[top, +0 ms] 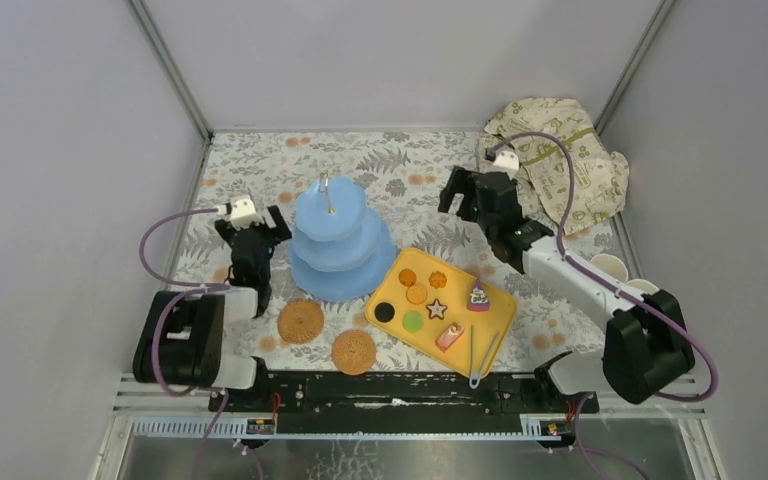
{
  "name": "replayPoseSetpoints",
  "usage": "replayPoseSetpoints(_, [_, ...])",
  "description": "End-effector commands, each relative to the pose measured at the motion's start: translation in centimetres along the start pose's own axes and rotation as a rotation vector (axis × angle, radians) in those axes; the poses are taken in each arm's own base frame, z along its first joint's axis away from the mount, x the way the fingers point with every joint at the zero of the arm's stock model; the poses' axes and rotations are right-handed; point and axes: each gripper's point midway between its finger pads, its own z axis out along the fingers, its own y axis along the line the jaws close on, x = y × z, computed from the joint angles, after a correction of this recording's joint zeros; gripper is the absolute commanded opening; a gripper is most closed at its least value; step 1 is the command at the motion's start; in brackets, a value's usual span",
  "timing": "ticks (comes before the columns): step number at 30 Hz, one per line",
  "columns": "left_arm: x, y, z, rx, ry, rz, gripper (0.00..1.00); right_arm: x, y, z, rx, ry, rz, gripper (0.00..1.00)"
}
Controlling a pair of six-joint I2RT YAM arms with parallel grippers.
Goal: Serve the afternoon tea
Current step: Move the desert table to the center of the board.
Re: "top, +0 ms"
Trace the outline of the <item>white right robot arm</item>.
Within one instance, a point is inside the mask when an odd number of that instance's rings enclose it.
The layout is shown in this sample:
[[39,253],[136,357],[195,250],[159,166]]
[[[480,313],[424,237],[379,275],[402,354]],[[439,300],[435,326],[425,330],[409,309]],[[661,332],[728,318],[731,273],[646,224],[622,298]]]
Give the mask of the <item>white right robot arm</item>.
[[543,410],[557,412],[573,395],[606,390],[641,404],[694,368],[672,294],[648,294],[593,269],[583,272],[580,256],[561,251],[551,229],[523,215],[516,183],[504,173],[456,167],[439,211],[448,212],[456,195],[463,197],[458,217],[479,226],[497,259],[562,295],[604,333],[601,351],[561,354],[536,369],[533,396]]

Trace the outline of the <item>light blue tongs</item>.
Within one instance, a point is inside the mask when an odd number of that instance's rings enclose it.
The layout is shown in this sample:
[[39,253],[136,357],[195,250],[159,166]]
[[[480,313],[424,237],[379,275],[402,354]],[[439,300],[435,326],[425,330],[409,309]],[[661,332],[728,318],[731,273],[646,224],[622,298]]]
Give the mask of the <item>light blue tongs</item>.
[[479,350],[477,347],[477,333],[475,327],[470,328],[470,343],[469,343],[469,375],[468,386],[472,390],[476,390],[481,379],[485,376],[485,370],[491,365],[492,355],[497,349],[501,340],[501,333],[496,332],[484,350]]

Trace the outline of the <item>blue three-tier cake stand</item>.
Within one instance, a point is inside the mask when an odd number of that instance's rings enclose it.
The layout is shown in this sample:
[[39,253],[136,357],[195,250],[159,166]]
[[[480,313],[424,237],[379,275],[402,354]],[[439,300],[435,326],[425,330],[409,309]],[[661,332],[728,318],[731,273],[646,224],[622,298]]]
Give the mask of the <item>blue three-tier cake stand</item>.
[[296,286],[326,302],[375,291],[397,255],[390,229],[348,177],[320,179],[296,202],[288,248]]

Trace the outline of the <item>woven rattan coaster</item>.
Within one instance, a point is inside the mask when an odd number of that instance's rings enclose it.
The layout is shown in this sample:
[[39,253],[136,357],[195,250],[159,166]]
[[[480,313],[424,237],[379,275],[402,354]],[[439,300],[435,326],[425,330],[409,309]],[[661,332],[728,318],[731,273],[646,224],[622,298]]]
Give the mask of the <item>woven rattan coaster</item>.
[[360,330],[341,333],[332,344],[332,361],[338,371],[356,376],[369,371],[376,362],[372,337]]
[[281,310],[277,328],[284,341],[306,344],[313,341],[324,328],[324,313],[312,300],[296,300]]

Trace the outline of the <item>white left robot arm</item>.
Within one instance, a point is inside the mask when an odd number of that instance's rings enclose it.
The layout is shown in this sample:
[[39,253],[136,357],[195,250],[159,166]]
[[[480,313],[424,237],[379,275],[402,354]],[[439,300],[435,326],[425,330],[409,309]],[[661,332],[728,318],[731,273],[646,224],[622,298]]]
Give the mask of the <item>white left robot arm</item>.
[[[164,277],[146,258],[152,233],[174,220],[195,215],[217,217],[214,228],[231,249],[231,265],[220,282],[185,282]],[[132,373],[141,383],[154,383],[171,396],[184,396],[196,388],[211,388],[221,369],[222,335],[228,300],[243,301],[250,318],[265,313],[272,296],[271,259],[275,248],[292,238],[276,205],[262,216],[232,202],[192,209],[167,216],[143,234],[139,258],[155,279],[179,289],[155,293],[132,361]]]

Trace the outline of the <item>yellow serving tray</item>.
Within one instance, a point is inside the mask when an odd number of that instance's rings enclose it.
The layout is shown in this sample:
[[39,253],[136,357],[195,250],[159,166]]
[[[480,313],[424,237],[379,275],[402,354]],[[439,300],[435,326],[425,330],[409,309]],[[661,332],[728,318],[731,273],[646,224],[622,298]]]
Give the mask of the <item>yellow serving tray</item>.
[[416,248],[402,251],[366,320],[477,386],[517,314],[507,292]]

